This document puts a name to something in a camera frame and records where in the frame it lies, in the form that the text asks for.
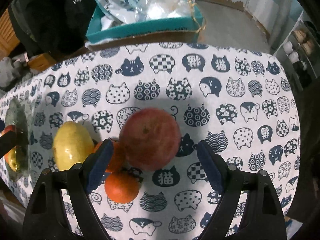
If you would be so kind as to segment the clear plastic bag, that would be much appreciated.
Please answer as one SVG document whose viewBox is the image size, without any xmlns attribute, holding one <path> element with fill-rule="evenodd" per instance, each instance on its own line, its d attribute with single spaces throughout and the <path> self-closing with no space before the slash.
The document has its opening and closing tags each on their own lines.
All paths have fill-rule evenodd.
<svg viewBox="0 0 320 240">
<path fill-rule="evenodd" d="M 192 17 L 195 12 L 192 0 L 139 0 L 135 20 L 145 22 L 167 18 Z"/>
</svg>

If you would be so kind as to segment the red apple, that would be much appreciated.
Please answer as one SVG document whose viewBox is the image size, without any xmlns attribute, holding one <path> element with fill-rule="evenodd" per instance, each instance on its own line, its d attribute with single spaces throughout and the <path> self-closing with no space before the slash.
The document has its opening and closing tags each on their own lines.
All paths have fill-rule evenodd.
<svg viewBox="0 0 320 240">
<path fill-rule="evenodd" d="M 119 142 L 131 166 L 155 171 L 175 157 L 181 137 L 177 121 L 165 110 L 151 107 L 133 113 L 126 120 Z"/>
<path fill-rule="evenodd" d="M 15 125 L 8 125 L 4 128 L 3 131 L 1 131 L 1 135 L 0 137 L 2 137 L 3 135 L 7 134 L 8 132 L 14 132 L 16 133 L 16 126 Z"/>
</svg>

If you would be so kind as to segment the shoe rack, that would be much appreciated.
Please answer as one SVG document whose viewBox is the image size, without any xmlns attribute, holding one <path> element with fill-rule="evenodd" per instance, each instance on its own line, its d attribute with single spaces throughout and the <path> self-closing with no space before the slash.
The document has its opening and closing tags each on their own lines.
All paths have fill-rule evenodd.
<svg viewBox="0 0 320 240">
<path fill-rule="evenodd" d="M 274 56 L 284 67 L 294 94 L 319 80 L 319 30 L 306 12 L 301 12 Z"/>
</svg>

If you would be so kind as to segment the pile of grey clothes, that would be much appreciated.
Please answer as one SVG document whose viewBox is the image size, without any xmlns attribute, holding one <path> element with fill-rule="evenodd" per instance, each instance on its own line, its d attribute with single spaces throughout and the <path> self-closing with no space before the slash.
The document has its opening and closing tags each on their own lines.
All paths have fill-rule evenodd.
<svg viewBox="0 0 320 240">
<path fill-rule="evenodd" d="M 13 57 L 1 59 L 1 90 L 8 91 L 16 84 L 23 83 L 39 74 L 38 70 L 28 66 L 28 56 L 26 53 Z"/>
</svg>

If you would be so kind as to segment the small tangerine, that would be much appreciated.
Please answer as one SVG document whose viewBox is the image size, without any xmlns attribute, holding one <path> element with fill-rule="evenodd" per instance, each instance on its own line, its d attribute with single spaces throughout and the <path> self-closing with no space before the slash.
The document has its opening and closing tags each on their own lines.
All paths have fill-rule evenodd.
<svg viewBox="0 0 320 240">
<path fill-rule="evenodd" d="M 113 172 L 105 180 L 105 192 L 116 203 L 133 201 L 139 194 L 139 189 L 137 179 L 126 172 Z"/>
<path fill-rule="evenodd" d="M 118 141 L 105 139 L 93 148 L 92 153 L 97 156 L 95 164 L 99 172 L 119 172 L 125 164 L 125 153 Z"/>
</svg>

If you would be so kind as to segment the cat pattern tablecloth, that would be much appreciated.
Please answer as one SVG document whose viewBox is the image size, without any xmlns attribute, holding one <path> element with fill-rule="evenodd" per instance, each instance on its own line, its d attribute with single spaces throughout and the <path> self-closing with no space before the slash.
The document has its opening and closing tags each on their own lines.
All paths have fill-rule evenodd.
<svg viewBox="0 0 320 240">
<path fill-rule="evenodd" d="M 295 195 L 300 158 L 298 111 L 279 61 L 268 54 L 203 44 L 160 42 L 105 49 L 68 59 L 7 92 L 1 119 L 17 99 L 28 119 L 27 172 L 1 178 L 27 205 L 44 168 L 56 171 L 53 139 L 65 122 L 96 141 L 116 138 L 128 117 L 164 109 L 179 124 L 178 153 L 164 168 L 129 167 L 141 183 L 127 204 L 100 185 L 90 201 L 112 239 L 196 239 L 220 201 L 196 154 L 205 140 L 228 164 L 266 170 L 283 213 Z"/>
</svg>

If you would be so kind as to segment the black hanging coat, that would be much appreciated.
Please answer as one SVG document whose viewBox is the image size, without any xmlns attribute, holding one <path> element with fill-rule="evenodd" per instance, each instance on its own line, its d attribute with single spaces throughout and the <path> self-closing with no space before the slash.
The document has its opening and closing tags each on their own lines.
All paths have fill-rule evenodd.
<svg viewBox="0 0 320 240">
<path fill-rule="evenodd" d="M 84 46 L 95 0 L 13 0 L 8 13 L 28 55 L 68 56 Z"/>
</svg>

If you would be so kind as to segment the green glass bowl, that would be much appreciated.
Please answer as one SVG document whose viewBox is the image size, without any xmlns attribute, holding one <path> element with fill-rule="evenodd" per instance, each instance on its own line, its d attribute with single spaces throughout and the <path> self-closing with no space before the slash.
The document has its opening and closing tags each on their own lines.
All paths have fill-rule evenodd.
<svg viewBox="0 0 320 240">
<path fill-rule="evenodd" d="M 24 106 L 13 98 L 5 116 L 3 135 L 10 133 L 14 145 L 4 155 L 10 180 L 17 181 L 28 170 L 28 122 Z"/>
</svg>

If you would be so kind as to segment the wooden louvered wardrobe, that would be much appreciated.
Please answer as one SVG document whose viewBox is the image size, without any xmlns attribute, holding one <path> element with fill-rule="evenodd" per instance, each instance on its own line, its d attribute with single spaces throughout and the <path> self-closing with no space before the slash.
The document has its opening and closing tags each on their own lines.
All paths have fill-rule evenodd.
<svg viewBox="0 0 320 240">
<path fill-rule="evenodd" d="M 20 41 L 15 34 L 8 9 L 6 9 L 0 19 L 0 60 L 8 57 L 19 44 Z"/>
</svg>

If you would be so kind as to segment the teal storage box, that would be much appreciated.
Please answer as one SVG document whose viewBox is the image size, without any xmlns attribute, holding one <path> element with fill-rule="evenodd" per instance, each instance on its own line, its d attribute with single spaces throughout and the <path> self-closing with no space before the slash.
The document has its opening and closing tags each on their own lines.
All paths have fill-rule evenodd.
<svg viewBox="0 0 320 240">
<path fill-rule="evenodd" d="M 192 17 L 167 18 L 124 24 L 117 21 L 116 18 L 105 15 L 97 5 L 89 23 L 86 37 L 89 42 L 98 43 L 104 40 L 114 41 L 167 31 L 198 34 L 204 28 L 204 17 L 196 4 L 194 9 L 195 12 Z"/>
</svg>

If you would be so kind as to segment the yellow pear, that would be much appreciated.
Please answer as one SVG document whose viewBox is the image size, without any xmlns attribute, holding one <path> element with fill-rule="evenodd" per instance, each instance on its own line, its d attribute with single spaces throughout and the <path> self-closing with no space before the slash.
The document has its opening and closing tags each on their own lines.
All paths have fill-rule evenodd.
<svg viewBox="0 0 320 240">
<path fill-rule="evenodd" d="M 59 171 L 83 163 L 93 150 L 94 142 L 88 130 L 76 122 L 65 122 L 53 140 L 53 156 Z"/>
</svg>

